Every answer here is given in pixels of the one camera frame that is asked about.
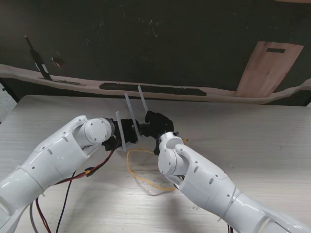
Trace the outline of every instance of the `wooden board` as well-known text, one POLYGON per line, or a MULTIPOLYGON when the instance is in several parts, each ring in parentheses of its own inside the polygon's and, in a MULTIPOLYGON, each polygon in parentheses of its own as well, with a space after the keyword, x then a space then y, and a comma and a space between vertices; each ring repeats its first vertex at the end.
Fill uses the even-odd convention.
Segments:
POLYGON ((302 45, 259 41, 247 63, 236 96, 269 97, 302 49, 302 45))
MULTIPOLYGON (((100 95, 112 95, 112 96, 124 96, 128 93, 129 96, 139 97, 138 91, 124 91, 124 90, 102 90, 100 85, 103 83, 118 83, 118 84, 130 84, 130 85, 141 85, 141 86, 158 86, 158 87, 172 87, 172 88, 183 88, 184 86, 171 86, 171 85, 156 85, 148 83, 127 83, 117 81, 96 81, 77 79, 66 76, 55 76, 51 75, 52 79, 63 80, 68 82, 81 83, 83 85, 71 85, 69 83, 55 83, 48 80, 41 79, 41 73, 37 71, 16 68, 12 66, 0 64, 0 77, 1 78, 12 78, 25 82, 36 83, 40 85, 51 86, 54 88, 79 91, 85 93, 93 93, 100 95)), ((173 95, 167 93, 150 93, 144 92, 146 98, 155 99, 167 99, 167 100, 192 100, 192 101, 207 101, 207 102, 227 102, 227 103, 249 103, 249 104, 265 104, 275 100, 289 97, 290 95, 300 90, 311 90, 311 79, 307 79, 301 85, 287 88, 280 92, 274 92, 269 97, 252 98, 252 97, 238 97, 235 95, 235 91, 228 91, 223 89, 211 88, 211 87, 193 87, 186 86, 185 88, 194 88, 206 92, 206 96, 185 96, 185 95, 173 95)))
MULTIPOLYGON (((306 107, 146 100, 149 109, 169 117, 188 146, 221 167, 244 193, 274 210, 310 225, 311 109, 306 107)), ((144 120, 140 100, 131 100, 144 120)), ((0 179, 21 165, 45 138, 78 115, 130 117, 125 99, 26 96, 0 125, 0 179)), ((143 137, 133 145, 153 150, 143 137)), ((103 161, 101 147, 78 173, 103 161)), ((157 157, 135 152, 132 169, 155 184, 171 187, 158 172, 157 157)), ((49 188, 40 206, 55 232, 68 184, 49 188)), ((40 233, 46 230, 34 209, 40 233)), ((165 193, 137 181, 126 155, 116 151, 94 175, 74 181, 60 233, 225 233, 227 225, 198 208, 180 192, 165 193)), ((29 210, 16 233, 33 232, 29 210)))

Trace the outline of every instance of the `wooden table surface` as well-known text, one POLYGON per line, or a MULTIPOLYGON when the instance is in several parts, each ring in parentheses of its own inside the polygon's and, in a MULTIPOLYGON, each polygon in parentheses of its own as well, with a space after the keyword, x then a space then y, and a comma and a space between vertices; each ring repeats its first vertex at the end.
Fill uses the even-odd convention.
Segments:
MULTIPOLYGON (((131 100, 143 122, 140 100, 131 100)), ((244 193, 309 224, 311 220, 311 109, 147 100, 150 110, 169 117, 187 145, 221 167, 244 193)), ((0 125, 0 178, 21 165, 46 137, 78 115, 130 118, 124 99, 26 96, 0 125)), ((151 138, 132 148, 153 150, 151 138)), ((105 159, 99 149, 78 171, 105 159)), ((140 176, 171 187, 157 170, 157 157, 134 152, 131 166, 140 176)), ((67 183, 39 198, 55 232, 67 183)), ((45 228, 34 208, 40 233, 45 228)), ((59 232, 68 233, 225 233, 226 223, 191 203, 178 191, 165 193, 137 181, 126 155, 116 151, 93 176, 72 183, 59 232)), ((33 232, 29 210, 17 233, 33 232)))

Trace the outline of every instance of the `black wire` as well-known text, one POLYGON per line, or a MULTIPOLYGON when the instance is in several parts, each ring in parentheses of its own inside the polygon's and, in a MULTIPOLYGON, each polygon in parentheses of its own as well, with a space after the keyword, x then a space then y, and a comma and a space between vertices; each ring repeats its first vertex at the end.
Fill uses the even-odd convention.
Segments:
POLYGON ((73 180, 71 180, 69 182, 69 185, 68 185, 68 188, 67 188, 67 193, 66 193, 66 197, 65 197, 65 201, 64 201, 64 205, 63 205, 63 209, 62 209, 62 213, 60 214, 60 217, 59 217, 59 220, 58 220, 58 224, 57 224, 57 228, 56 228, 56 233, 58 233, 58 229, 59 229, 59 226, 60 226, 60 222, 62 221, 62 217, 63 217, 63 214, 64 214, 64 211, 65 211, 65 207, 66 207, 66 202, 67 202, 67 197, 68 197, 68 193, 69 193, 69 189, 70 189, 70 186, 71 186, 71 182, 73 180))
POLYGON ((227 225, 228 225, 228 233, 234 233, 233 228, 231 226, 229 226, 229 224, 227 224, 227 225))

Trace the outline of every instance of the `white arm casing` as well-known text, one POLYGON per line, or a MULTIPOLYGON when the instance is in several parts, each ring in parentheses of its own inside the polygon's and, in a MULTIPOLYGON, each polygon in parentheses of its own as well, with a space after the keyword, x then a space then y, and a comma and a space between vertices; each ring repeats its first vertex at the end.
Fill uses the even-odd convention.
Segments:
POLYGON ((177 134, 166 133, 159 141, 160 172, 194 204, 219 216, 238 233, 311 233, 303 223, 241 192, 223 170, 185 146, 177 134))
POLYGON ((0 233, 14 232, 24 210, 48 187, 71 176, 113 133, 105 118, 78 116, 40 143, 0 182, 0 233))

